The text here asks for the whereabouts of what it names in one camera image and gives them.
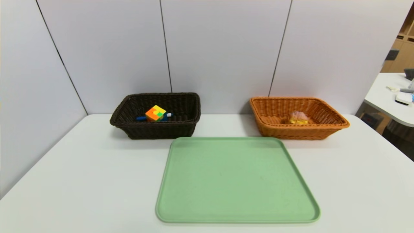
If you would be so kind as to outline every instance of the dark brown wicker basket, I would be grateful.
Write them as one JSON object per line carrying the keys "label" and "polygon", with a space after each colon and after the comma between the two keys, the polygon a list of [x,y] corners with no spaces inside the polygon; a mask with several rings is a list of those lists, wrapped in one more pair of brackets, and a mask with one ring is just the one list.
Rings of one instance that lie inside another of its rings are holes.
{"label": "dark brown wicker basket", "polygon": [[[154,105],[173,113],[168,121],[136,121]],[[143,93],[128,95],[112,114],[110,124],[130,139],[190,137],[200,119],[200,97],[196,93]]]}

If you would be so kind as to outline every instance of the rubik's cube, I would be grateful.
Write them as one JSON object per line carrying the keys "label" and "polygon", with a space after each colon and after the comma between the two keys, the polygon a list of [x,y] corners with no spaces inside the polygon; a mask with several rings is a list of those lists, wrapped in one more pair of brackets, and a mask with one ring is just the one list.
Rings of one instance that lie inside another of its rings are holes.
{"label": "rubik's cube", "polygon": [[145,113],[145,116],[147,117],[147,121],[160,121],[163,119],[165,112],[164,109],[155,105]]}

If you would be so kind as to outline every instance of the gray object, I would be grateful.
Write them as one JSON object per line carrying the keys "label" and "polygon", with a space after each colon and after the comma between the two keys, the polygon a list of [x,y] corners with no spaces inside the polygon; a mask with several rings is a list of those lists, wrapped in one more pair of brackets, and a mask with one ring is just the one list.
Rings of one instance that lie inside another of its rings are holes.
{"label": "gray object", "polygon": [[405,72],[405,75],[406,75],[406,79],[413,80],[413,78],[414,78],[414,68],[404,69],[404,72]]}
{"label": "gray object", "polygon": [[400,91],[405,92],[405,93],[414,93],[413,89],[407,89],[407,88],[401,88]]}
{"label": "gray object", "polygon": [[397,55],[400,51],[398,49],[390,49],[388,52],[387,57],[385,58],[386,61],[394,61],[397,58]]}

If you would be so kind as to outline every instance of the plastic tray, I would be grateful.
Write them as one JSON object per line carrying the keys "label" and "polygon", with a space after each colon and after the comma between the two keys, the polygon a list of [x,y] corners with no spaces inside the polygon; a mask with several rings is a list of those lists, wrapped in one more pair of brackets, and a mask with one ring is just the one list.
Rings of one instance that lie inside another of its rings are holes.
{"label": "plastic tray", "polygon": [[320,210],[276,138],[178,138],[156,214],[174,223],[308,223]]}

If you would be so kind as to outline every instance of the wicker basket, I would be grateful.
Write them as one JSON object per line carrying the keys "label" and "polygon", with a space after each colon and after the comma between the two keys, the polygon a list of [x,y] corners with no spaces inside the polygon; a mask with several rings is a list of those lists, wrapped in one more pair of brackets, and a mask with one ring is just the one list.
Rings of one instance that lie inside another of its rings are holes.
{"label": "wicker basket", "polygon": [[[168,121],[136,121],[154,105],[173,113]],[[110,124],[130,139],[190,137],[200,119],[200,97],[196,93],[144,93],[128,95],[112,114]]]}
{"label": "wicker basket", "polygon": [[[349,127],[349,122],[323,100],[311,97],[255,97],[250,105],[263,136],[279,139],[321,140]],[[289,124],[289,115],[301,111],[307,125]]]}

